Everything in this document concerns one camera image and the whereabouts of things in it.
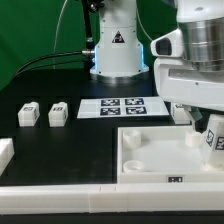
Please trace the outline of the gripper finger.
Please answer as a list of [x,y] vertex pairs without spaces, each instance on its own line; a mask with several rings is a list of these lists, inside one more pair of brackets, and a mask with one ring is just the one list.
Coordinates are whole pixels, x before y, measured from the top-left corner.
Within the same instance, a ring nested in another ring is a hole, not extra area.
[[193,130],[196,130],[196,123],[202,119],[200,110],[197,107],[186,106],[185,112],[191,121]]

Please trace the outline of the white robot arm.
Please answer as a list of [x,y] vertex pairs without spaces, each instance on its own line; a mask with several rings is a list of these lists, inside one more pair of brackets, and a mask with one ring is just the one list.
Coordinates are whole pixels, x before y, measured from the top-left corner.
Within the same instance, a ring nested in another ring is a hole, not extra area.
[[[158,95],[184,106],[190,119],[211,111],[208,123],[224,122],[224,0],[162,0],[177,10],[177,28],[151,41]],[[136,34],[136,0],[93,0],[100,13],[100,40],[91,75],[124,83],[148,70]]]

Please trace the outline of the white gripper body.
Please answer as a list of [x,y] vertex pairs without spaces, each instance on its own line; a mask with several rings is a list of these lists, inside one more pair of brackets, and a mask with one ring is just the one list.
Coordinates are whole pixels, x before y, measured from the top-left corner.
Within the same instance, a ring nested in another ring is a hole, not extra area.
[[150,48],[156,90],[164,101],[224,112],[224,71],[201,72],[185,60],[180,30],[153,40]]

